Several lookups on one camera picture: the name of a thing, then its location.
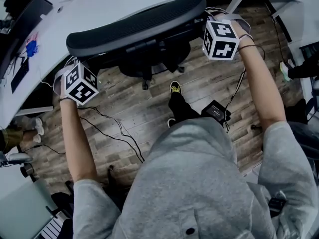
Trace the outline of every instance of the sneaker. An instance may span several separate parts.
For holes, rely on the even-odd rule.
[[[38,131],[39,135],[44,135],[43,123],[40,118],[35,118],[35,129]]]
[[[170,83],[170,92],[173,93],[173,92],[178,92],[181,94],[181,87],[180,87],[180,84],[177,82],[177,81],[172,81]]]
[[[280,62],[279,64],[279,68],[280,68],[280,71],[283,73],[284,75],[284,79],[286,82],[289,82],[291,81],[291,79],[288,77],[288,66],[285,64],[285,62]]]
[[[291,59],[288,59],[288,64],[291,66],[291,68],[296,67],[295,64],[293,63],[293,61]]]
[[[175,124],[176,124],[176,120],[174,118],[168,119],[167,121],[168,128],[170,128],[171,126],[174,126]]]
[[[36,142],[36,143],[41,143],[42,139],[41,139],[41,136],[40,135],[35,135],[33,137],[33,141]]]

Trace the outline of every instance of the black and white cube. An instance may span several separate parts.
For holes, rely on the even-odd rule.
[[[78,63],[65,76],[65,95],[84,105],[98,94],[97,77],[82,63]]]
[[[229,20],[206,23],[203,52],[212,60],[233,60],[239,38]]]

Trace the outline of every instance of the keyboard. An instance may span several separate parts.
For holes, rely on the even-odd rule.
[[[24,61],[24,63],[21,65],[18,72],[14,76],[13,80],[11,81],[12,94],[15,92],[15,90],[17,89],[17,87],[19,86],[20,82],[25,77],[25,75],[28,73],[28,71],[29,71],[29,58],[27,58]]]

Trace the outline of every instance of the white sneaker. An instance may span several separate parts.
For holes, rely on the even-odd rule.
[[[33,141],[36,142],[36,143],[41,143],[42,139],[41,139],[41,136],[40,135],[35,135],[33,137]]]
[[[38,131],[39,135],[44,135],[43,123],[40,118],[35,118],[35,129]]]
[[[295,64],[293,63],[293,61],[291,59],[288,59],[288,64],[291,66],[291,68],[296,67]]]
[[[279,68],[280,68],[280,71],[281,71],[281,72],[283,73],[283,75],[284,75],[285,81],[286,81],[286,82],[291,81],[291,79],[288,77],[288,70],[289,70],[289,68],[285,65],[284,62],[280,62]]]

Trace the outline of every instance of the wristband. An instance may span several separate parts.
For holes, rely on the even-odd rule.
[[[72,99],[69,98],[69,97],[65,97],[65,98],[60,98],[60,99],[59,99],[59,102],[61,102],[61,101],[63,101],[63,100],[66,100],[66,99],[72,100]]]
[[[250,34],[243,34],[242,36],[239,37],[239,41],[244,39],[246,36],[248,36],[250,39],[252,39],[252,41],[254,41],[253,37]]]

